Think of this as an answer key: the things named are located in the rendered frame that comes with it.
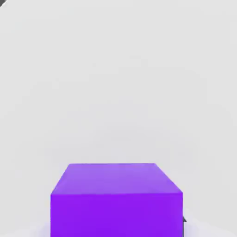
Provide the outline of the small purple cube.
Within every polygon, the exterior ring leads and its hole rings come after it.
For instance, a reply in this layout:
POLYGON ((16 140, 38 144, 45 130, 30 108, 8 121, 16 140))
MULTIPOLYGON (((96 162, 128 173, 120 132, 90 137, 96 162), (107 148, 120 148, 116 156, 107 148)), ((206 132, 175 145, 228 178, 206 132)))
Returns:
POLYGON ((184 237, 183 192, 154 163, 72 163, 50 195, 50 237, 184 237))

